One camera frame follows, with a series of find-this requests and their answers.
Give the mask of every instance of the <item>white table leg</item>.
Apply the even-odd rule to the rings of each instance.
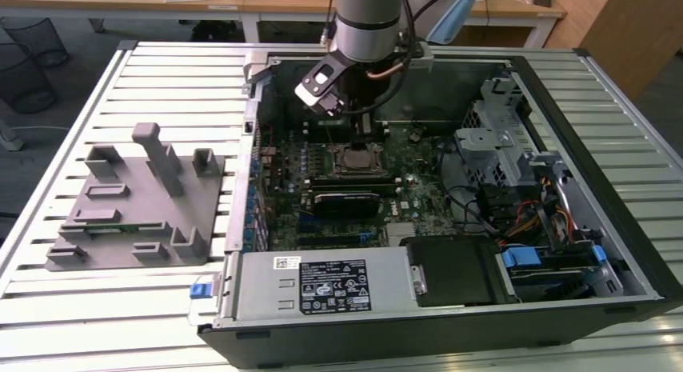
[[[9,129],[2,120],[0,120],[0,146],[4,146],[8,151],[21,150],[24,146],[24,141],[18,138],[13,130]]]
[[[240,14],[242,22],[244,40],[246,42],[260,42],[258,37],[258,14]]]
[[[556,18],[537,19],[536,27],[530,30],[529,37],[525,40],[524,48],[542,48],[556,22]]]

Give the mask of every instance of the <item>robotic arm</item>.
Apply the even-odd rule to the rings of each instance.
[[[410,60],[420,55],[409,2],[425,1],[334,0],[336,31],[330,52],[294,90],[317,114],[369,118],[373,110],[390,100],[405,79]],[[430,14],[433,26],[420,24],[420,28],[428,30],[426,41],[448,43],[453,39],[473,2],[446,0],[445,5],[440,4],[440,12]],[[429,0],[422,9],[432,4],[434,0]],[[401,7],[408,31],[398,35]],[[390,76],[396,72],[401,76],[389,89]]]

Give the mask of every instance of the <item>aluminum profile table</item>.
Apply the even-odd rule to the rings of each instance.
[[[117,50],[0,251],[0,370],[234,370],[189,324],[189,285],[221,270],[250,50],[320,52],[309,45],[141,42]],[[518,50],[434,48],[434,54]],[[524,50],[552,96],[676,276],[683,279],[683,162],[590,58]],[[209,147],[226,156],[210,260],[202,266],[48,272],[45,252],[72,208],[94,143],[121,155],[137,122],[162,127],[178,155]],[[536,119],[548,147],[552,139]],[[198,301],[194,321],[216,307]],[[305,366],[290,370],[680,370],[683,310],[620,324],[566,346]]]

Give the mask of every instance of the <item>warning label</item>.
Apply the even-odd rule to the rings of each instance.
[[[302,314],[340,314],[370,310],[365,260],[298,264]]]

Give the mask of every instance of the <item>cable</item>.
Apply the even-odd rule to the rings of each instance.
[[[482,4],[486,7],[486,25],[482,28],[482,32],[481,32],[481,44],[482,44],[484,40],[486,39],[486,30],[488,30],[488,25],[490,24],[490,12],[488,11],[488,0],[482,0]]]
[[[408,19],[408,51],[405,52],[405,58],[398,64],[402,64],[402,71],[401,75],[397,79],[396,85],[389,90],[388,94],[377,99],[374,104],[370,106],[366,106],[365,108],[361,108],[358,110],[342,110],[338,112],[340,114],[345,115],[354,115],[354,114],[365,114],[368,112],[372,112],[376,110],[380,106],[386,104],[386,102],[396,96],[398,90],[401,89],[402,83],[405,82],[405,77],[408,76],[408,68],[409,68],[409,62],[413,59],[413,51],[414,51],[414,20],[413,20],[413,10],[409,8],[409,2],[408,0],[402,0],[402,8],[405,10],[405,17]]]
[[[518,223],[520,223],[520,220],[521,220],[521,210],[522,210],[524,206],[528,206],[528,205],[530,205],[530,204],[536,204],[537,202],[538,202],[538,201],[536,201],[536,200],[528,200],[528,201],[522,202],[522,203],[520,204],[520,206],[517,206],[517,208],[516,208],[516,220],[514,220],[514,224],[518,224]]]
[[[70,130],[64,126],[16,126],[10,130]]]
[[[481,227],[492,236],[500,236],[498,230],[496,230],[493,226],[488,224],[485,218],[482,218],[480,214],[477,214],[468,206],[465,206],[460,201],[457,201],[457,199],[453,198],[450,194],[448,194],[446,197],[450,200],[450,202],[453,202],[460,208],[464,209],[465,212],[468,212],[474,217],[476,220],[478,220],[478,222],[481,223]]]
[[[414,12],[414,18],[413,20],[417,21],[418,17],[422,15],[422,13],[426,11],[426,9],[433,5],[436,4],[438,0],[429,0],[424,5],[422,7],[417,10],[417,12]]]
[[[332,1],[329,0],[328,3],[328,15],[324,18],[324,27],[322,27],[322,34],[320,35],[320,44],[325,47],[325,50],[329,52],[329,38],[332,35],[329,34],[330,26],[329,26],[329,15],[332,13]]]
[[[328,28],[328,25],[329,25],[329,14],[330,13],[332,13],[332,0],[329,0],[329,3],[328,3],[328,16],[325,17],[325,21],[324,21],[325,29]]]

